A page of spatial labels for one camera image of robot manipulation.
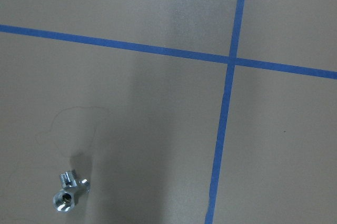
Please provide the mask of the chrome valve with white pipe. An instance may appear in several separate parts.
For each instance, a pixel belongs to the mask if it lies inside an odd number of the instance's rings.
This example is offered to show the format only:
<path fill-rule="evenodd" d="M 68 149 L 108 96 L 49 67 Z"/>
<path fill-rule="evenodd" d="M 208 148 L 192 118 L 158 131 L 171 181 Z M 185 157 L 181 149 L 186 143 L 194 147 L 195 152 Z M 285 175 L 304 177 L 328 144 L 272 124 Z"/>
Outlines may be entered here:
<path fill-rule="evenodd" d="M 78 177 L 76 171 L 69 170 L 60 174 L 61 190 L 53 197 L 57 212 L 67 213 L 74 209 L 80 197 L 90 192 L 90 182 Z"/>

